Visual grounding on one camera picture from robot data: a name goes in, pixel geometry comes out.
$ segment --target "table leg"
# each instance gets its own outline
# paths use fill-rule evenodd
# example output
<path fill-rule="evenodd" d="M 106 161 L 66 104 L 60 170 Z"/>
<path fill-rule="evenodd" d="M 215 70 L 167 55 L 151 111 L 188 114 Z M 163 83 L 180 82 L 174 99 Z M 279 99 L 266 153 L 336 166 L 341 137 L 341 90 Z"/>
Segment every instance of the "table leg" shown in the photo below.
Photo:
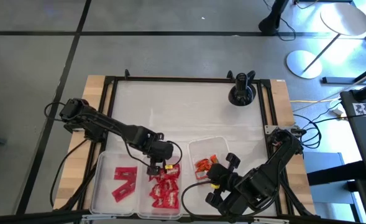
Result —
<path fill-rule="evenodd" d="M 307 174 L 309 185 L 327 184 L 342 180 L 366 179 L 363 161 L 352 162 L 343 166 L 319 170 Z"/>
<path fill-rule="evenodd" d="M 315 62 L 315 61 L 317 61 L 319 58 L 320 58 L 320 56 L 333 44 L 333 42 L 335 42 L 336 40 L 337 40 L 337 38 L 339 38 L 340 37 L 340 34 L 337 34 L 334 38 L 333 38 L 333 40 L 330 42 L 330 43 L 328 43 L 327 45 L 326 45 L 326 47 L 324 48 L 324 50 L 322 50 L 321 51 L 321 53 L 319 53 L 318 55 L 317 55 L 317 57 L 315 57 L 315 59 L 305 68 L 305 70 L 303 71 L 303 72 L 305 72 L 305 71 L 307 71 L 307 69 L 310 67 L 310 66 L 312 66 L 313 65 L 313 63 Z"/>

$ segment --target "gray floor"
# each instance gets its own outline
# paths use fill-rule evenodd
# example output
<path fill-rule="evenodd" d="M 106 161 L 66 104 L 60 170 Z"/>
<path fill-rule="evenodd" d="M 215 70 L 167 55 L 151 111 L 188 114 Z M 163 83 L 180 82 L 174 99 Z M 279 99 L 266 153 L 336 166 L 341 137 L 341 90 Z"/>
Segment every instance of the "gray floor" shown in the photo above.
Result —
<path fill-rule="evenodd" d="M 355 3 L 366 13 L 366 0 Z M 83 0 L 2 0 L 0 30 L 74 31 L 84 4 Z M 297 32 L 329 33 L 319 19 L 323 4 L 306 10 L 288 5 L 283 17 Z M 260 0 L 100 0 L 92 2 L 84 30 L 258 32 L 257 24 L 267 14 Z M 282 24 L 281 31 L 290 30 Z M 285 57 L 293 50 L 317 53 L 331 37 L 298 37 L 292 42 L 282 42 L 278 37 L 81 37 L 62 101 L 80 97 L 88 75 L 122 75 L 126 68 L 137 76 L 219 78 L 225 77 L 228 70 L 255 70 L 257 78 L 286 80 L 291 100 L 318 100 L 342 87 L 322 85 L 320 78 L 304 80 L 292 75 L 285 66 Z M 7 145 L 0 147 L 0 215 L 12 214 L 18 203 L 45 121 L 43 107 L 55 93 L 72 38 L 0 36 L 0 137 L 7 139 Z M 366 71 L 366 41 L 360 38 L 337 40 L 321 57 L 322 76 L 356 77 Z M 293 108 L 301 106 L 292 104 Z M 315 118 L 327 106 L 319 104 L 298 113 Z M 323 141 L 316 151 L 341 152 L 345 162 L 360 159 L 347 122 L 330 121 L 320 127 Z M 50 185 L 69 140 L 70 134 L 56 123 L 27 212 L 51 209 Z"/>

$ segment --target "plastic bin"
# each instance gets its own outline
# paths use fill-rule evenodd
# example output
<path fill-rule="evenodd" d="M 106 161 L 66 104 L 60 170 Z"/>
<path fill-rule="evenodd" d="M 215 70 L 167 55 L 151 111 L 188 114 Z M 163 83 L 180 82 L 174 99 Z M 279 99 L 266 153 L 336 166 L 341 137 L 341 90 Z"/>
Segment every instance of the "plastic bin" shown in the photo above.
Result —
<path fill-rule="evenodd" d="M 224 167 L 228 167 L 226 156 L 230 152 L 227 140 L 221 136 L 210 137 L 206 139 L 194 140 L 188 143 L 188 152 L 191 158 L 191 165 L 194 171 L 196 171 L 195 164 L 202 159 L 210 159 L 212 155 L 216 155 L 220 164 Z"/>
<path fill-rule="evenodd" d="M 142 156 L 138 157 L 149 164 L 149 159 Z M 179 156 L 172 156 L 167 164 L 174 164 Z M 126 183 L 126 180 L 114 180 L 116 167 L 136 167 L 137 177 L 135 191 L 121 200 L 116 202 L 112 196 L 112 192 L 118 187 Z M 142 163 L 132 159 L 127 154 L 105 151 L 100 154 L 97 164 L 97 171 L 94 178 L 93 198 L 90 205 L 92 214 L 106 214 L 117 216 L 131 216 L 137 213 L 140 218 L 159 219 L 159 220 L 177 220 L 181 214 L 181 191 L 182 189 L 182 161 L 180 161 L 180 175 L 177 180 L 178 185 L 178 209 L 172 208 L 153 208 L 154 199 L 150 196 L 152 187 L 156 184 L 156 180 L 149 181 L 147 175 L 147 167 Z"/>

